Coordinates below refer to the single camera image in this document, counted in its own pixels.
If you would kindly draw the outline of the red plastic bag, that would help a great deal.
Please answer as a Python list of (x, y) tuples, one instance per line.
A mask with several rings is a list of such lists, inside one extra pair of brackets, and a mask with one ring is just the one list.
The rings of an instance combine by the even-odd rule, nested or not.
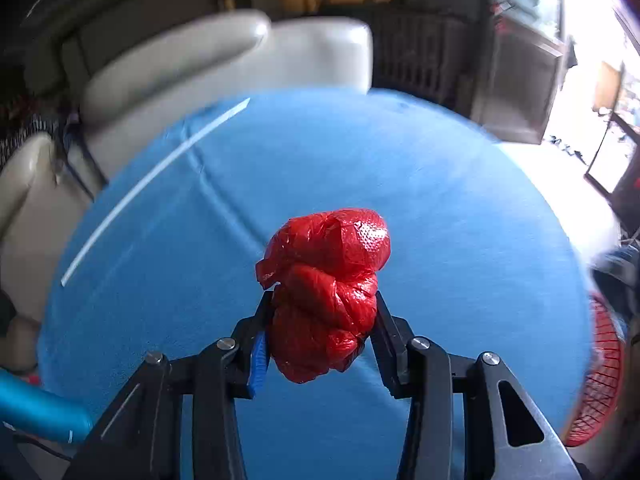
[(366, 208), (292, 218), (271, 237), (256, 278), (273, 290), (270, 352), (288, 380), (304, 384), (344, 372), (358, 358), (388, 258), (386, 222)]

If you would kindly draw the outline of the red mesh trash basket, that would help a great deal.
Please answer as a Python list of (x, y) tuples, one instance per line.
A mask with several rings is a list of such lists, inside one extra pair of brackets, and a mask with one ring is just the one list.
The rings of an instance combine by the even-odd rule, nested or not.
[(598, 292), (590, 294), (593, 320), (591, 361), (575, 415), (566, 430), (568, 448), (584, 445), (612, 418), (623, 390), (625, 341), (616, 316)]

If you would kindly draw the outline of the blue tablecloth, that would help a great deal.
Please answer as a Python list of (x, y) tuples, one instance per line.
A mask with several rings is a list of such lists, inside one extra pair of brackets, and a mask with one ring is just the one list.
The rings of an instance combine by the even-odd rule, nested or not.
[(548, 203), (481, 128), (390, 92), (228, 99), (167, 129), (58, 265), (43, 385), (98, 417), (145, 352), (229, 335), (272, 289), (274, 359), (238, 419), (253, 479), (391, 479), (408, 405), (368, 341), (382, 296), (446, 351), (496, 352), (556, 430), (591, 320)]

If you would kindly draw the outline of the teal metal cylinder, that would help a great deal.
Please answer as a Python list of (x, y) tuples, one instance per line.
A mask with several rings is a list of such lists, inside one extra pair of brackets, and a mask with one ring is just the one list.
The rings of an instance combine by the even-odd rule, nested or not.
[(49, 441), (75, 444), (88, 436), (93, 421), (69, 400), (1, 371), (1, 422)]

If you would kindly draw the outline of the beige leather sofa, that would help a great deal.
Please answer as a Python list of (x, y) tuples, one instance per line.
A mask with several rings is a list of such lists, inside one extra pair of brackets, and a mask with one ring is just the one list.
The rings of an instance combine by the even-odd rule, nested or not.
[(370, 28), (354, 18), (273, 22), (255, 10), (199, 18), (94, 76), (70, 146), (38, 128), (1, 171), (1, 364), (29, 374), (53, 274), (81, 218), (160, 133), (226, 96), (283, 88), (366, 92)]

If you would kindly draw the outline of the wooden baby crib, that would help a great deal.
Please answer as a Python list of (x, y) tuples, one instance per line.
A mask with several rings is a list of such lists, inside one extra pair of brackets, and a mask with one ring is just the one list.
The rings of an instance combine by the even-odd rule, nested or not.
[(373, 87), (454, 106), (475, 25), (449, 15), (382, 9), (374, 11), (369, 26)]

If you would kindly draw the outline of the brown wooden door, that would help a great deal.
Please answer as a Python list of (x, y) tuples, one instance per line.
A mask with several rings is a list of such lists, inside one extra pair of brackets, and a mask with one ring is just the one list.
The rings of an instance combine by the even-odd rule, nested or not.
[(471, 118), (498, 139), (539, 144), (565, 72), (563, 0), (483, 0)]

